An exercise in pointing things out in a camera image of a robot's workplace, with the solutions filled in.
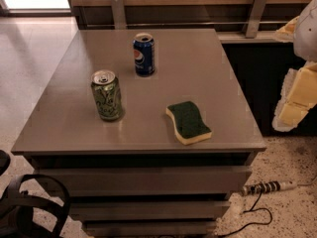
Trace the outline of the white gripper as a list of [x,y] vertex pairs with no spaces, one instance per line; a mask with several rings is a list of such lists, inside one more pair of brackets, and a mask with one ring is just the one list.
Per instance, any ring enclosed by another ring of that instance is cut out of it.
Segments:
[[278,132],[296,128],[317,104],[317,0],[312,0],[301,12],[279,28],[274,38],[292,43],[294,53],[307,60],[299,70],[290,68],[284,78],[272,127]]

